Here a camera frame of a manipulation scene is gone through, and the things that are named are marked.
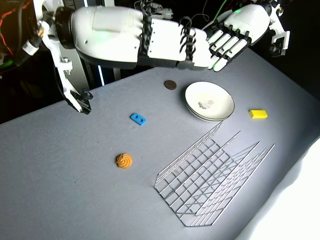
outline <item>yellow sponge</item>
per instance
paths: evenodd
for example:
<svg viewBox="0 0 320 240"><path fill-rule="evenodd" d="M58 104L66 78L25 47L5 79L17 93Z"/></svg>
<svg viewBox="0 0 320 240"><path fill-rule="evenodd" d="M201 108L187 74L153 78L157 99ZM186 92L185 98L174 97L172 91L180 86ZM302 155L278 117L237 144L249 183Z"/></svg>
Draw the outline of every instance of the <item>yellow sponge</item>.
<svg viewBox="0 0 320 240"><path fill-rule="evenodd" d="M253 119L266 119L268 117L266 110L250 110L249 114Z"/></svg>

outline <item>wire basket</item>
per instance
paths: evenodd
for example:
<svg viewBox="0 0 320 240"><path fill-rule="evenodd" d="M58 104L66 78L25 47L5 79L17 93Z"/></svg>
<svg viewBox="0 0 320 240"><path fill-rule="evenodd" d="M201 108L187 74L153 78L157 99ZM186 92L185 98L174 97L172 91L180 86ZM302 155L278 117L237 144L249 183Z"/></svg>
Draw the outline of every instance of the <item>wire basket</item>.
<svg viewBox="0 0 320 240"><path fill-rule="evenodd" d="M187 227L213 225L244 186L273 146L249 158L260 144L247 147L230 156L213 136L219 123L195 144L163 169L155 189Z"/></svg>

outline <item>orange swirl object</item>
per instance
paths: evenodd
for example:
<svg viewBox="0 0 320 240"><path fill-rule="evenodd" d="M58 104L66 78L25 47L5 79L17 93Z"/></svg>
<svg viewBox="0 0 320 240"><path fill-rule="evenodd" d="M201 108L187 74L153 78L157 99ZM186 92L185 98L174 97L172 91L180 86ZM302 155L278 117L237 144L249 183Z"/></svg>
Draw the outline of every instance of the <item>orange swirl object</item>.
<svg viewBox="0 0 320 240"><path fill-rule="evenodd" d="M127 153L120 154L116 157L116 164L119 168L127 169L132 164L132 156Z"/></svg>

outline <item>blue block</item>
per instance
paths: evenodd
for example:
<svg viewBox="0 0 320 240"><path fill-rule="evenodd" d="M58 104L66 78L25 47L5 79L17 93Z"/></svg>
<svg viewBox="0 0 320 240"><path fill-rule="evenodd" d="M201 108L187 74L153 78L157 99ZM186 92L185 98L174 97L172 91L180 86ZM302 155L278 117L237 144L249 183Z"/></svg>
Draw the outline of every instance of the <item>blue block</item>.
<svg viewBox="0 0 320 240"><path fill-rule="evenodd" d="M139 124L140 126L142 126L143 124L145 124L146 123L146 119L143 117L143 116L141 116L140 114L138 114L138 113L134 113L134 114L132 114L131 115L131 117L130 117L133 121L135 121L137 124Z"/></svg>

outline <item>tabletop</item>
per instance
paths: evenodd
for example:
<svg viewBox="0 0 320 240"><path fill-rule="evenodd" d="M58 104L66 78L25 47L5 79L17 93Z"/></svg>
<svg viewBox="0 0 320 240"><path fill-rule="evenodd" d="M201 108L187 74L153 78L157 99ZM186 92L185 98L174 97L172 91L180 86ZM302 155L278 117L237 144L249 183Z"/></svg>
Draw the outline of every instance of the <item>tabletop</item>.
<svg viewBox="0 0 320 240"><path fill-rule="evenodd" d="M190 228L154 183L217 124L187 109L184 91L198 81L225 88L235 103L218 144L241 131L231 153L257 141L275 147L213 226ZM62 101L0 125L1 240L231 240L320 134L320 103L251 50L221 72L157 67L91 92L89 115ZM250 109L269 117L251 119ZM130 168L117 167L121 153L132 155Z"/></svg>

